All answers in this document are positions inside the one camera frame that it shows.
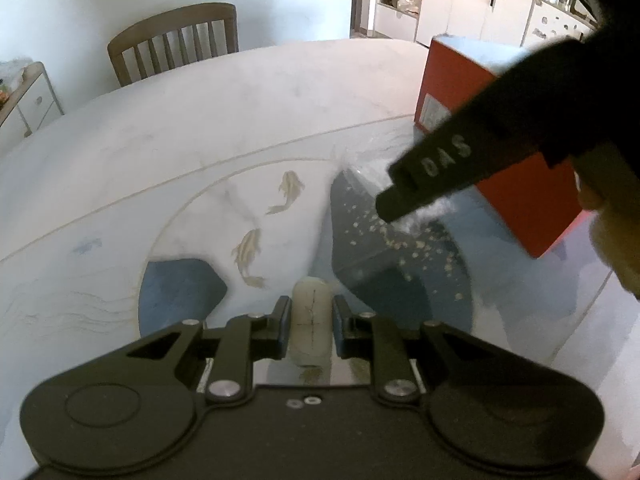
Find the person right hand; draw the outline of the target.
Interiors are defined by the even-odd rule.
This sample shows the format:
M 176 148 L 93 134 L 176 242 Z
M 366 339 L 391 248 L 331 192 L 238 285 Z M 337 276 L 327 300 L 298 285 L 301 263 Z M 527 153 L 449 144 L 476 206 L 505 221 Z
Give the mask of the person right hand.
M 639 299 L 639 170 L 620 156 L 574 157 L 578 202 L 596 216 L 590 237 L 626 292 Z

